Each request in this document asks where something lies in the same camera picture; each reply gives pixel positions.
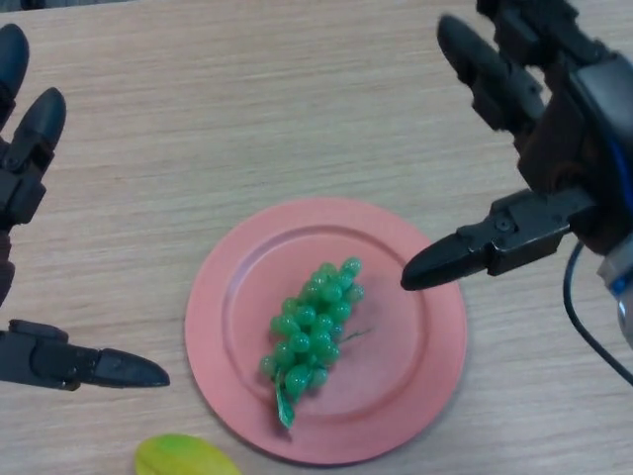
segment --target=wood grain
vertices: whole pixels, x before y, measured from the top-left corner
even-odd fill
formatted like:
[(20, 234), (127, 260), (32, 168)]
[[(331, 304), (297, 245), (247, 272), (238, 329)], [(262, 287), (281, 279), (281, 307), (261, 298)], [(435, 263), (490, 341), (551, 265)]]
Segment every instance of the wood grain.
[[(5, 136), (52, 85), (68, 120), (45, 201), (13, 237), (4, 318), (146, 355), (173, 384), (71, 394), (2, 385), (0, 471), (132, 474), (144, 438), (184, 431), (244, 474), (319, 473), (252, 451), (210, 415), (184, 351), (188, 293), (214, 244), (268, 205), (349, 196), (436, 239), (522, 186), (509, 137), (470, 109), (436, 46), (444, 11), (490, 37), (474, 3), (141, 0), (5, 14), (32, 44)], [(576, 4), (593, 36), (633, 55), (630, 1)], [(464, 280), (469, 364), (450, 410), (405, 447), (331, 473), (631, 473), (631, 389), (562, 308), (571, 245), (502, 278)], [(582, 261), (579, 311), (631, 363), (598, 264)]]

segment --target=cable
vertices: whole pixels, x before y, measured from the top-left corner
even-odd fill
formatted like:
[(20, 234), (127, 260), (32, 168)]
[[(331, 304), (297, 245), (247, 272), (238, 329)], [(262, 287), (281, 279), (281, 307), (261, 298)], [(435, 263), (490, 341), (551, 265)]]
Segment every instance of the cable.
[(617, 374), (622, 376), (622, 378), (633, 386), (633, 374), (631, 374), (622, 364), (613, 357), (611, 353), (609, 353), (604, 347), (591, 335), (591, 333), (585, 328), (581, 320), (578, 318), (578, 314), (574, 309), (574, 303), (572, 302), (572, 281), (574, 280), (574, 271), (576, 269), (576, 263), (578, 262), (578, 257), (583, 250), (583, 243), (578, 242), (574, 250), (572, 251), (572, 255), (570, 255), (570, 259), (567, 261), (567, 267), (565, 269), (565, 278), (563, 279), (563, 303), (565, 304), (565, 310), (567, 311), (567, 315), (570, 318), (570, 322), (578, 333), (585, 339), (593, 350), (599, 354), (606, 363), (611, 366)]

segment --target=grape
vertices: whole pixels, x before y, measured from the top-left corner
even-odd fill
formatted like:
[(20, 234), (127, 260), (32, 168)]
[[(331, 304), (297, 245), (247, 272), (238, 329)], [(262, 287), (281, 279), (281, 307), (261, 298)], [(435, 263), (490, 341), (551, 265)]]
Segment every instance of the grape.
[(320, 314), (313, 323), (313, 332), (329, 332), (333, 326), (334, 322), (328, 314)]
[(281, 321), (281, 317), (277, 316), (277, 317), (273, 317), (270, 320), (270, 332), (271, 333), (275, 333), (275, 334), (282, 334), (280, 329), (279, 329), (279, 323)]
[(275, 361), (282, 368), (290, 368), (295, 363), (295, 352), (290, 348), (290, 345), (285, 341), (279, 341), (275, 345), (274, 351)]
[(350, 257), (343, 265), (340, 266), (341, 271), (346, 271), (352, 274), (352, 277), (356, 277), (361, 269), (363, 268), (363, 263), (360, 261), (358, 257)]
[(329, 307), (329, 314), (332, 315), (333, 322), (342, 324), (352, 315), (352, 306), (348, 302), (337, 302)]
[(310, 369), (303, 364), (291, 368), (290, 371), (286, 373), (284, 383), (288, 395), (295, 400), (299, 399), (302, 393), (308, 389), (308, 384), (310, 383)]
[(352, 284), (345, 292), (345, 300), (350, 304), (357, 304), (365, 297), (365, 288), (360, 284)]
[(275, 361), (275, 358), (271, 355), (267, 355), (261, 358), (261, 360), (259, 361), (259, 371), (264, 376), (272, 378), (277, 372), (277, 362)]
[(326, 302), (338, 302), (343, 297), (343, 289), (334, 282), (328, 282), (321, 289), (320, 295)]
[(318, 358), (313, 353), (313, 349), (310, 348), (310, 351), (307, 353), (297, 353), (297, 359), (295, 360), (297, 364), (305, 364), (306, 366), (312, 368), (317, 366)]
[(334, 341), (339, 340), (343, 336), (344, 333), (345, 333), (345, 328), (341, 324), (334, 325), (334, 327), (332, 327), (332, 330), (329, 331), (329, 334), (332, 336), (332, 339)]
[(290, 337), (288, 344), (293, 351), (305, 353), (310, 349), (310, 337), (303, 332), (297, 332)]
[(321, 287), (325, 282), (327, 282), (327, 274), (325, 274), (324, 272), (317, 271), (312, 275), (312, 277), (310, 278), (310, 281), (313, 284), (316, 284), (319, 287)]
[(278, 329), (280, 334), (287, 337), (301, 331), (299, 324), (295, 321), (292, 315), (282, 315), (279, 318)]
[(320, 352), (320, 354), (317, 355), (317, 357), (326, 365), (334, 364), (340, 357), (340, 349), (336, 343), (331, 342)]
[(343, 270), (336, 276), (336, 283), (340, 285), (340, 288), (343, 291), (345, 291), (354, 283), (354, 275), (347, 270)]
[(299, 302), (297, 302), (297, 299), (294, 298), (290, 298), (290, 299), (286, 299), (284, 300), (284, 303), (281, 306), (281, 310), (284, 314), (294, 314), (295, 312), (297, 312), (297, 307), (299, 306)]
[(332, 337), (328, 332), (312, 332), (310, 335), (310, 346), (315, 352), (320, 352), (332, 343)]
[(295, 315), (295, 322), (297, 322), (302, 327), (309, 327), (312, 325), (317, 319), (317, 311), (314, 307), (309, 305), (304, 305), (297, 309), (297, 314)]
[(312, 303), (312, 302), (318, 302), (319, 297), (320, 297), (320, 286), (316, 285), (316, 283), (313, 281), (307, 282), (301, 291), (301, 299), (304, 302)]
[(318, 271), (322, 272), (327, 277), (333, 277), (338, 272), (338, 270), (336, 269), (336, 266), (330, 262), (326, 262), (325, 264), (322, 264), (321, 267), (318, 269)]
[(310, 389), (320, 388), (327, 381), (327, 370), (325, 368), (317, 368), (313, 371), (313, 377), (310, 380)]

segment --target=fake fruit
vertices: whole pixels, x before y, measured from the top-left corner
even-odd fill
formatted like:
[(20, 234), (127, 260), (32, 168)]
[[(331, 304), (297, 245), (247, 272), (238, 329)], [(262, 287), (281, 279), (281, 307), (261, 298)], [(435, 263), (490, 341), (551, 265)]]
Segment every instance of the fake fruit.
[(338, 345), (363, 334), (342, 338), (354, 305), (365, 297), (363, 286), (354, 282), (361, 270), (356, 257), (339, 269), (323, 264), (298, 297), (282, 303), (282, 315), (270, 322), (270, 331), (279, 340), (272, 353), (260, 360), (259, 371), (275, 383), (279, 421), (286, 428), (295, 418), (293, 404), (327, 381), (329, 369), (340, 357)]
[(205, 440), (166, 433), (136, 449), (136, 475), (241, 475), (235, 464)]

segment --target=green grapes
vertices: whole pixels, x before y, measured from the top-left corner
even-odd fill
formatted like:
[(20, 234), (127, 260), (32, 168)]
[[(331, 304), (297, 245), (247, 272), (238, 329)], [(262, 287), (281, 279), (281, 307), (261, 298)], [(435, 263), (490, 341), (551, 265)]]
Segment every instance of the green grapes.
[(310, 349), (310, 337), (305, 333), (294, 333), (288, 340), (290, 349), (296, 353), (306, 353)]
[(279, 341), (275, 345), (273, 356), (281, 368), (290, 368), (295, 363), (295, 352), (285, 341)]
[(327, 370), (325, 368), (317, 368), (313, 371), (313, 377), (310, 380), (309, 389), (320, 388), (327, 381)]
[(336, 283), (340, 286), (342, 291), (349, 289), (354, 283), (354, 274), (349, 271), (342, 270), (336, 276)]
[(334, 341), (339, 341), (343, 338), (343, 334), (345, 333), (345, 327), (342, 324), (336, 324), (332, 327), (332, 330), (329, 331), (329, 334), (332, 336)]
[(336, 266), (330, 262), (326, 262), (325, 264), (322, 264), (318, 270), (322, 272), (323, 274), (325, 274), (327, 277), (333, 277), (338, 272), (338, 270), (336, 269)]
[(352, 284), (345, 292), (345, 300), (350, 304), (357, 304), (365, 298), (365, 289), (362, 285)]
[(360, 261), (358, 257), (350, 257), (343, 265), (340, 266), (341, 272), (349, 272), (352, 274), (352, 277), (356, 277), (361, 269), (363, 268), (363, 263)]
[(329, 332), (334, 327), (334, 322), (328, 314), (320, 314), (313, 323), (313, 332)]
[(365, 297), (364, 287), (355, 282), (362, 267), (357, 257), (340, 268), (322, 264), (298, 296), (283, 301), (281, 315), (270, 321), (277, 342), (259, 361), (259, 372), (275, 382), (279, 418), (287, 428), (294, 419), (291, 404), (326, 383), (340, 358), (339, 344), (356, 335), (343, 338), (354, 307)]
[(327, 303), (331, 304), (338, 302), (343, 297), (343, 289), (336, 282), (327, 282), (320, 289), (320, 295)]
[(299, 307), (299, 302), (297, 299), (291, 297), (284, 300), (284, 303), (281, 305), (281, 311), (285, 315), (292, 315), (297, 312), (297, 307)]
[(329, 314), (332, 315), (333, 322), (337, 324), (345, 323), (352, 315), (352, 306), (349, 302), (336, 302), (329, 308)]
[(311, 326), (316, 319), (317, 311), (309, 305), (299, 307), (297, 309), (297, 314), (295, 314), (295, 322), (297, 322), (302, 327)]
[(279, 317), (277, 329), (278, 331), (276, 333), (287, 337), (301, 331), (299, 324), (295, 321), (292, 315), (282, 315)]

